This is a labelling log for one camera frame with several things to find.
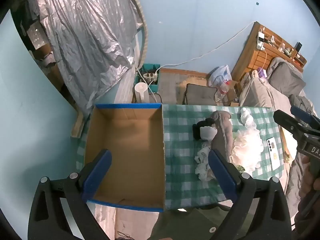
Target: blue wall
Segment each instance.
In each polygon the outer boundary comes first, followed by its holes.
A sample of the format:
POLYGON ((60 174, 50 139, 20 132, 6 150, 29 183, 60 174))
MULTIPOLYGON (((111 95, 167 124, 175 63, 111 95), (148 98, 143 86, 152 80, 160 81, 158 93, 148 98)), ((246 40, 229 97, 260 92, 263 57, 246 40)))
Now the blue wall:
MULTIPOLYGON (((146 63, 174 64, 204 54, 258 21, 291 45, 302 43, 309 61, 320 27, 303 0, 140 0, 149 29, 146 63)), ((174 68, 208 73, 236 64, 252 25, 213 53, 174 68)))
POLYGON ((307 83, 303 89, 314 106, 317 114, 320 114, 320 46, 318 47, 313 59, 309 62, 308 67, 303 72, 303 80, 307 83))
POLYGON ((0 37, 0 207, 27 239, 39 179, 61 179, 76 170, 70 139, 76 111, 30 56, 10 12, 0 24, 0 37))

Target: reflective sheet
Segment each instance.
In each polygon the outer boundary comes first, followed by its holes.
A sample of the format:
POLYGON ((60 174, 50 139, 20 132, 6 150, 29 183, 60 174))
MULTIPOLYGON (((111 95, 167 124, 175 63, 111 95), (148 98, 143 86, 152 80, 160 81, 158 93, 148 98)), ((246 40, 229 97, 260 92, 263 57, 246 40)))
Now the reflective sheet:
POLYGON ((132 0, 36 0, 64 82, 85 115, 133 66, 132 0))

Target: white phone case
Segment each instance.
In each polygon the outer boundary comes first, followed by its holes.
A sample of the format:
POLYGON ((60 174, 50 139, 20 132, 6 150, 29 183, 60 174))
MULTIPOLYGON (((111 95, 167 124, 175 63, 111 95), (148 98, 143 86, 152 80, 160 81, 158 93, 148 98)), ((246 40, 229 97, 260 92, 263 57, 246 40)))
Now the white phone case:
POLYGON ((279 159, 279 153, 277 149, 276 140, 274 137, 267 140, 268 150, 270 154, 270 160, 271 160, 271 168, 274 171, 275 169, 280 167, 280 159, 279 159))

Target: teal storage bin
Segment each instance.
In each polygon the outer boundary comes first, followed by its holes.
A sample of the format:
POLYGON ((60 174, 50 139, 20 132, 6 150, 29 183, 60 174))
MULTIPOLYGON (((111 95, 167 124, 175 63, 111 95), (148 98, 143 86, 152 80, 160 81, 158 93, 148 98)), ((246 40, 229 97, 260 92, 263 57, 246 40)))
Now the teal storage bin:
MULTIPOLYGON (((155 67, 156 70, 157 70, 157 69, 160 67, 160 64, 143 64, 143 67, 145 68, 145 70, 150 70, 150 69, 153 69, 154 67, 155 67)), ((154 82, 152 82, 151 85, 150 85, 150 89, 151 89, 151 91, 154 92, 154 93, 158 93, 158 85, 159 85, 159 81, 160 81, 160 70, 157 72, 157 74, 158 74, 157 84, 154 85, 154 82)), ((140 77, 140 75, 139 75, 139 73, 137 72, 136 77, 135 77, 135 79, 134 79, 134 85, 136 85, 136 84, 139 82, 139 77, 140 77)))

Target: gray chair cushion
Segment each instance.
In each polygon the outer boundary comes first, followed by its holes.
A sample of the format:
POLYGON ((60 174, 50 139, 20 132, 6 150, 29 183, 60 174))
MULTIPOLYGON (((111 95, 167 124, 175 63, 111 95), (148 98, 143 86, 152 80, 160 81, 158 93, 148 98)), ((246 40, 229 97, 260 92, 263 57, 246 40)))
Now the gray chair cushion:
POLYGON ((185 103, 195 106, 216 106, 217 103, 214 101, 216 91, 217 89, 212 87, 187 84, 185 103))

